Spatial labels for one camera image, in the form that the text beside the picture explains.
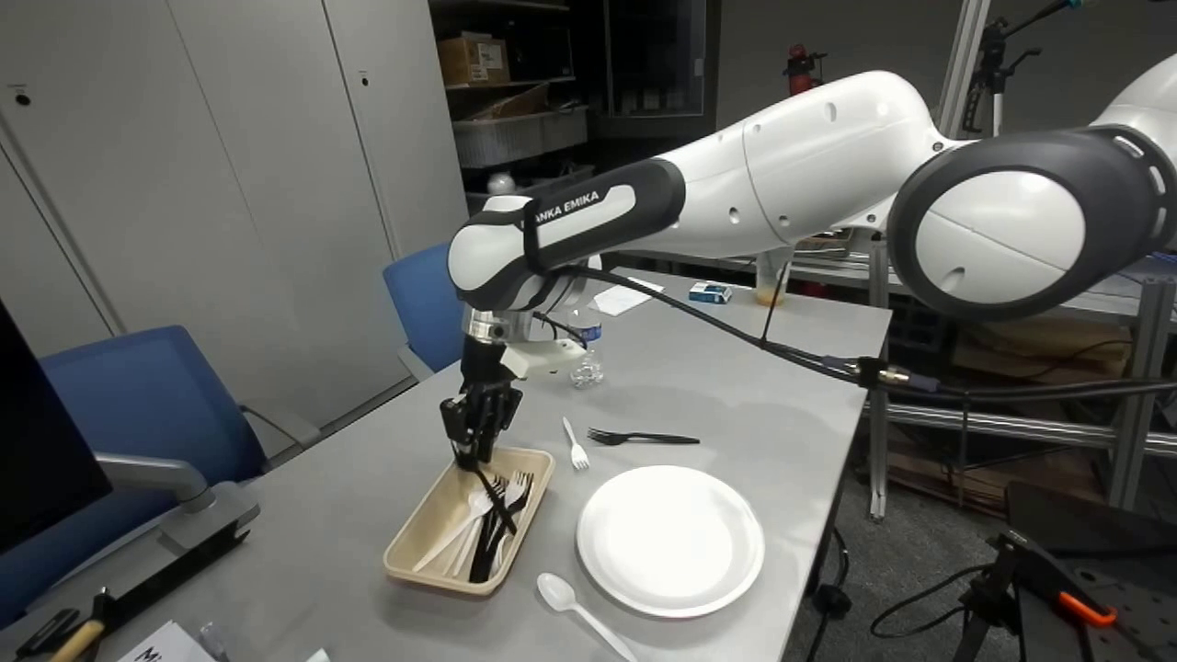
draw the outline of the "white plate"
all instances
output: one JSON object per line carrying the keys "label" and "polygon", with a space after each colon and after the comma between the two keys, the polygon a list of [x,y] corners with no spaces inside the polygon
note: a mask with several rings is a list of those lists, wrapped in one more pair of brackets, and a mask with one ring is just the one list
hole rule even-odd
{"label": "white plate", "polygon": [[740,598],[763,567],[749,504],[691,466],[635,466],[604,483],[582,511],[576,553],[619,603],[654,618],[697,618]]}

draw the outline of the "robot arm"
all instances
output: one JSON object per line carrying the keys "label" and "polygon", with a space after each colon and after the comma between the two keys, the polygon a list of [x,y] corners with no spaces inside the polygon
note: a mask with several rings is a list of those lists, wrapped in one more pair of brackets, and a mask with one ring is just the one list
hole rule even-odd
{"label": "robot arm", "polygon": [[1164,59],[1093,128],[956,144],[907,81],[859,75],[587,185],[495,196],[449,247],[469,305],[468,385],[440,405],[449,438],[459,459],[487,456],[518,405],[498,368],[511,315],[552,299],[555,267],[599,249],[740,256],[868,226],[887,229],[893,271],[930,308],[1045,314],[1174,238],[1174,108]]}

